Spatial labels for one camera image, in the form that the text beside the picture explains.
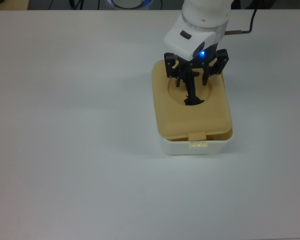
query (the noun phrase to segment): black cable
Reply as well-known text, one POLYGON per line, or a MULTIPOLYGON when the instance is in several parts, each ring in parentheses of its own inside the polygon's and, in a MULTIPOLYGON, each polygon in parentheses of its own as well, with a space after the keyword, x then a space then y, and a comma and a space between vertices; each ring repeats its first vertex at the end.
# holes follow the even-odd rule
POLYGON ((84 8, 84 2, 85 2, 85 0, 81 0, 80 10, 82 10, 84 8))
POLYGON ((51 6, 52 6, 53 3, 54 3, 54 0, 51 0, 50 5, 49 5, 49 7, 48 7, 47 10, 50 10, 50 8, 51 8, 51 6))
POLYGON ((81 0, 78 1, 78 3, 75 5, 74 9, 73 10, 77 10, 79 4, 81 3, 81 0))
POLYGON ((224 35, 237 35, 237 34, 249 34, 252 32, 253 26, 254 26, 254 20, 257 13, 257 10, 259 9, 261 3, 263 0, 259 0, 259 4, 255 6, 255 9, 253 11, 251 21, 250 21, 250 28, 247 31, 242 30, 232 30, 232 31, 225 31, 224 35))

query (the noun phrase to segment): white table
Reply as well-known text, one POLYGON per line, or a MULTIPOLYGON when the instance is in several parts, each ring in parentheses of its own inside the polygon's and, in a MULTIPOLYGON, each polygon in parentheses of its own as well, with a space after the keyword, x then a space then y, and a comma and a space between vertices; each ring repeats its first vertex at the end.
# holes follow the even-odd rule
POLYGON ((178 14, 0 12, 0 240, 300 238, 300 10, 224 37, 234 139, 171 157, 151 70, 178 14))

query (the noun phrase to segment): blue led light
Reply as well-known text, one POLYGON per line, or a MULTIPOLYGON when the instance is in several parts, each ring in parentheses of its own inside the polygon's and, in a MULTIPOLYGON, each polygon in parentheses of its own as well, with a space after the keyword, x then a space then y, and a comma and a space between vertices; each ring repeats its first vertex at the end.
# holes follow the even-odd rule
POLYGON ((143 6, 144 6, 144 7, 147 6, 149 3, 151 3, 151 1, 152 1, 152 0, 146 0, 146 1, 144 1, 144 2, 143 2, 143 6))

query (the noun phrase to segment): plastic container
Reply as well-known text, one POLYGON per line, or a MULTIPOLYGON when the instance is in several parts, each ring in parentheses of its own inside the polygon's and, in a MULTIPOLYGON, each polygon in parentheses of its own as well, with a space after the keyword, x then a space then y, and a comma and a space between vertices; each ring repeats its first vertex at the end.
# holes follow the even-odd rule
POLYGON ((203 69, 195 69, 196 95, 205 102, 188 106, 187 89, 183 82, 176 87, 167 78, 165 61, 152 70, 152 90, 161 146, 168 155, 215 154, 232 136, 232 117, 223 74, 213 75, 203 86, 203 69))

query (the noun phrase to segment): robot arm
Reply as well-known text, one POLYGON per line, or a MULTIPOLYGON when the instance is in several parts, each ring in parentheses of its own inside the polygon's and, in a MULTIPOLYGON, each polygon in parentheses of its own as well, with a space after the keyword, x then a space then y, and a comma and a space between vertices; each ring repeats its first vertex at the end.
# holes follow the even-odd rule
POLYGON ((182 13, 164 38, 180 58, 191 61, 225 35, 233 0, 184 0, 182 13))

